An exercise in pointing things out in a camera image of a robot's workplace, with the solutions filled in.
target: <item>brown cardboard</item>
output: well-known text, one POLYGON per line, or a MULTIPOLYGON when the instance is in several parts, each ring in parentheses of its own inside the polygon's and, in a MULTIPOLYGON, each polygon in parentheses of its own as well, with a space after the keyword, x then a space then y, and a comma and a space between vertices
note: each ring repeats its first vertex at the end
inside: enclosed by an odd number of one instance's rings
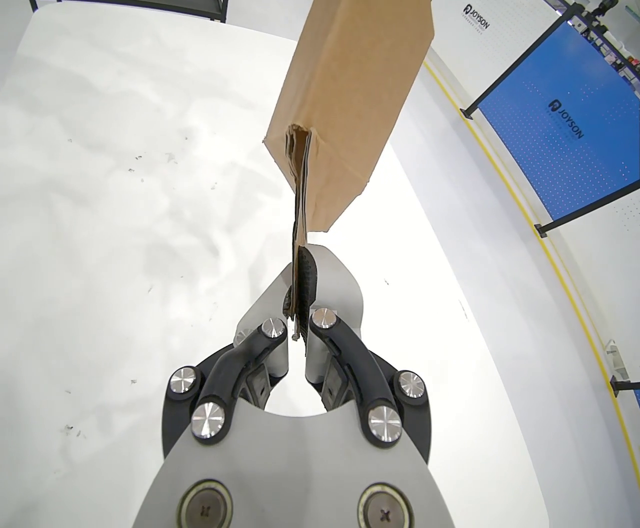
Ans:
POLYGON ((293 190, 308 165, 300 245, 364 190, 432 39, 430 0, 314 0, 264 139, 293 190))

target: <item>yellow line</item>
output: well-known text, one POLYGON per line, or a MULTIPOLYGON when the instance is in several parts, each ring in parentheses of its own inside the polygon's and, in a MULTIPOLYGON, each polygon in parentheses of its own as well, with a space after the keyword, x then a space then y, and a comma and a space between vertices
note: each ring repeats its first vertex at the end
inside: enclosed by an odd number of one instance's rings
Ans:
MULTIPOLYGON (((509 191, 509 194, 511 195, 513 200, 516 202, 516 205, 520 209, 520 212, 522 213, 522 216, 524 216, 524 218, 527 220, 527 223, 529 224, 529 227, 531 228, 536 240, 539 242, 540 247, 542 247, 542 250, 545 252, 545 255, 547 256, 548 261, 551 263, 551 266, 553 267, 554 271, 556 272, 558 280, 560 281, 560 284, 562 285, 562 287, 564 289, 564 293, 566 293, 566 296, 569 298, 569 302, 571 303, 573 311, 575 312, 575 315, 578 317, 578 320, 580 321, 580 326, 582 327, 582 330, 584 331, 584 335, 587 337, 587 340, 589 341, 589 345, 591 346, 591 351, 593 352, 593 355, 596 358, 596 361, 597 361, 598 366, 600 368, 600 374, 602 375, 602 378, 605 380, 605 383, 607 385, 607 389, 609 391, 609 396, 611 397, 611 402, 612 402, 612 404, 614 406, 614 409, 616 410, 616 415, 618 416, 618 421, 620 422, 620 428, 622 429, 622 435, 624 436, 625 443, 626 443, 627 449, 629 451, 629 456, 631 457, 631 464, 632 464, 632 466, 634 468, 634 473, 636 474, 636 481, 637 481, 638 487, 640 488, 640 468, 638 467, 638 462, 636 460, 636 454, 634 452, 633 445, 631 444, 631 439, 629 438, 629 433, 627 431, 627 426, 625 425, 625 421, 624 421, 624 418, 622 416, 622 411, 620 410, 620 405, 618 404, 618 400, 616 399, 615 395, 613 394, 613 389, 611 388, 611 384, 609 383, 609 375, 607 373, 607 369, 605 368, 604 363, 602 362, 602 358, 600 357, 600 352, 599 352, 598 348, 596 347, 596 344, 595 344, 595 342, 594 342, 594 340, 593 340, 593 338, 591 336, 591 332, 589 331, 589 327, 587 326, 587 323, 585 322, 584 317, 582 316, 582 314, 580 312, 580 309, 578 308, 578 303, 573 298, 571 290, 570 290, 568 284, 566 283, 566 280, 564 279, 563 274, 560 272, 560 269, 559 269, 555 259, 553 258, 553 256, 549 252, 549 248, 547 248, 547 245, 543 242, 542 238, 538 234, 538 230, 536 230, 536 228, 534 227, 533 220, 529 216, 529 213, 527 212, 527 209, 522 205, 522 201, 520 200, 520 198, 518 197, 516 192, 513 190, 513 187, 511 186, 511 183, 510 183, 509 179, 504 175, 504 173, 502 172, 502 170, 498 166, 497 162, 494 160, 493 156, 491 155, 489 150, 484 145, 483 141, 478 136, 477 132, 474 130, 474 128, 471 126, 471 124, 468 122, 468 120, 462 115, 462 112, 460 111, 460 109, 459 109, 458 105, 456 104, 455 100, 453 99, 453 97, 451 97, 451 94, 449 94, 449 91, 444 86, 444 84, 441 82, 441 80, 438 78, 438 76, 435 74, 435 72, 431 69, 431 67, 427 64, 426 61, 424 61, 422 64, 424 65, 426 70, 431 74, 431 77, 433 77, 433 79, 436 81, 436 83, 438 83, 438 86, 443 91, 444 95, 446 95, 447 99, 449 99, 449 102, 453 105, 453 107, 456 109, 456 111, 458 112, 458 114, 460 115, 462 120, 465 122, 465 124, 467 125, 467 128, 469 129, 469 131, 471 132, 473 137, 476 139, 478 145, 480 145, 480 148, 483 150, 484 154, 489 159, 489 162, 491 162, 491 165, 493 165, 493 168, 495 169, 495 171, 500 176, 500 179, 502 180, 504 185, 507 187, 507 190, 509 191)), ((568 270, 566 269, 566 266, 564 266, 564 262, 562 262, 562 264, 563 264, 565 272, 567 273, 567 275, 569 276, 570 280, 573 283, 573 286, 575 287, 575 283, 573 282, 573 279, 569 275, 568 270)), ((588 310, 586 310, 586 308, 585 308, 585 311, 587 312, 589 320, 591 320, 591 316, 589 315, 589 312, 588 312, 588 310)))

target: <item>silver screw cap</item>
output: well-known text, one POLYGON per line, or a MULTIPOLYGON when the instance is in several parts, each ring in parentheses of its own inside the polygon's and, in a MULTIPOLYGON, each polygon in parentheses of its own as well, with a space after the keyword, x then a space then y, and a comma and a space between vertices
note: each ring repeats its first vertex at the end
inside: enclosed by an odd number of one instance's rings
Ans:
POLYGON ((372 484, 358 503, 360 528, 410 528, 412 513, 402 493, 384 484, 372 484))
POLYGON ((176 394, 188 392, 196 381, 196 371, 191 367, 176 370, 169 379, 169 389, 176 394))
POLYGON ((378 440, 390 444, 402 435, 402 421, 391 407, 379 405, 369 411, 369 430, 378 440))
POLYGON ((198 406, 191 417, 191 432, 196 438, 207 440, 216 436, 225 423, 225 411, 217 403, 208 401, 198 406))
POLYGON ((217 481, 203 481, 192 487, 179 508, 180 528, 227 528, 233 515, 231 495, 217 481))
POLYGON ((316 326, 320 328, 331 328, 338 320, 335 314, 329 308, 318 308, 311 316, 316 326))
POLYGON ((424 394, 424 381, 415 372, 404 371, 398 376, 398 384, 409 398, 420 398, 424 394))
POLYGON ((280 337, 285 331, 285 325, 281 319, 270 317, 262 324, 262 333, 271 339, 280 337))

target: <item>white table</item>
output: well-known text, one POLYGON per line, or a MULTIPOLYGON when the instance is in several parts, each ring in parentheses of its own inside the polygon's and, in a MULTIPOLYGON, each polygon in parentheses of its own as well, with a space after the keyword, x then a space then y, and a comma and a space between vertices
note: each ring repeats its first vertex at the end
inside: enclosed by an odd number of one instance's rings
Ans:
MULTIPOLYGON (((290 259, 293 194, 261 140, 293 49, 133 8, 34 16, 0 92, 0 525, 131 525, 168 376, 228 344, 290 259)), ((542 526, 504 388, 390 148, 312 241, 360 283, 369 347, 426 380, 458 527, 495 525, 490 501, 542 526)), ((290 350, 268 409, 321 412, 290 350)))

